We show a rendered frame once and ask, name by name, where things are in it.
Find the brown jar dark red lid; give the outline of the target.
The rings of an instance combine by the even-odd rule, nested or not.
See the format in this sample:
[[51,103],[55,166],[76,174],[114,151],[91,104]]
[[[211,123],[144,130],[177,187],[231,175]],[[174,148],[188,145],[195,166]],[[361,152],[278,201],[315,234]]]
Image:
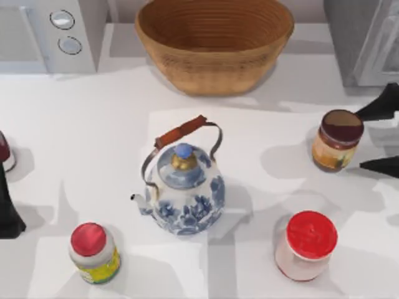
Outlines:
[[364,132],[363,121],[348,110],[327,112],[312,144],[314,163],[326,172],[339,172],[351,162]]

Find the white jar red lid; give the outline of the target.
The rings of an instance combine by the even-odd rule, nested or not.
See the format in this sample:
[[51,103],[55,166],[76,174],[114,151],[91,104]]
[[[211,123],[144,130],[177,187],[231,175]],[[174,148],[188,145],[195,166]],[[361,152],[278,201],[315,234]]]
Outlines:
[[311,281],[327,269],[337,242],[337,229],[328,217],[317,211],[298,212],[277,242],[275,263],[289,279]]

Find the woven brown basket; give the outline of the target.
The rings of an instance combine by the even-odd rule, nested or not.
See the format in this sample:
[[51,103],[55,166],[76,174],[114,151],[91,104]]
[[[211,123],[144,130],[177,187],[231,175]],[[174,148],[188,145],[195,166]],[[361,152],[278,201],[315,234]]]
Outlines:
[[135,28],[176,89],[230,96],[254,88],[275,64],[294,17],[279,0],[151,0]]

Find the blue and white kettle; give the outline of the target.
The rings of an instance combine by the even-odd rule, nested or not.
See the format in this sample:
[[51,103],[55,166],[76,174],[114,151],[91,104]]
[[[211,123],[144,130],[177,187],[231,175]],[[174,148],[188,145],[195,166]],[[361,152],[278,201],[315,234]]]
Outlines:
[[198,234],[221,217],[226,188],[215,154],[223,131],[218,131],[209,152],[180,141],[201,127],[216,125],[203,115],[187,121],[157,137],[142,164],[144,193],[132,194],[130,199],[142,215],[171,234]]

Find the pale microwave oven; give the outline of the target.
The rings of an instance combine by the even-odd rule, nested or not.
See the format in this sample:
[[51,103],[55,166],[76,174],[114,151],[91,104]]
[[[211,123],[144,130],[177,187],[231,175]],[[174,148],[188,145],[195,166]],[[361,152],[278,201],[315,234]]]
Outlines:
[[[51,12],[69,11],[70,30],[55,28]],[[107,0],[0,0],[0,74],[91,74],[98,69],[108,17]],[[77,55],[59,50],[58,39],[82,44]]]

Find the yellow label jar red lid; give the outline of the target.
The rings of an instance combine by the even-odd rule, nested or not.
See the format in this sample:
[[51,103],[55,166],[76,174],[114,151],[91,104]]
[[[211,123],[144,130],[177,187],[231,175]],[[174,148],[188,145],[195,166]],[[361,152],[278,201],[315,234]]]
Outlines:
[[109,282],[118,273],[121,258],[113,235],[104,226],[86,222],[70,236],[69,256],[88,283]]

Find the small microwave knob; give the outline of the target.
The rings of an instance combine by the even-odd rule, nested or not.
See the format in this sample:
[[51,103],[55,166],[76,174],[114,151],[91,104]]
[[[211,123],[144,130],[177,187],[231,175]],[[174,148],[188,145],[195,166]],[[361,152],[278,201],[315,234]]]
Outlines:
[[66,36],[58,39],[57,45],[59,50],[67,55],[77,55],[83,49],[81,42],[72,36]]

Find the large microwave knob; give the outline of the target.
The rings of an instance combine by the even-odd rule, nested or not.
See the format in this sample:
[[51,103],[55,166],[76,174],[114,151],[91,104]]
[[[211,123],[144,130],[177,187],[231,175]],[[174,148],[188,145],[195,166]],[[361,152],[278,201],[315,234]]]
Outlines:
[[49,15],[51,24],[60,30],[70,30],[75,25],[74,16],[66,10],[59,10],[51,12]]

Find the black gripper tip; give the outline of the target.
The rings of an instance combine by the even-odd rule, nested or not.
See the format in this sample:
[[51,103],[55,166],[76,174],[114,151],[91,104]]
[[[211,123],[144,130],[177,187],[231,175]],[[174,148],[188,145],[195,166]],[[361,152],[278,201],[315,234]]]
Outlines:
[[9,194],[6,173],[0,163],[0,239],[16,239],[26,230]]

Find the dark red and white jar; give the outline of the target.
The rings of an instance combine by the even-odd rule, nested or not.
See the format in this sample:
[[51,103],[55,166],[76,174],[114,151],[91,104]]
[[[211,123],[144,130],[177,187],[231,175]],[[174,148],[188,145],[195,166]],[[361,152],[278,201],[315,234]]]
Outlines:
[[2,131],[0,131],[0,162],[2,162],[5,172],[12,170],[16,165],[14,153]]

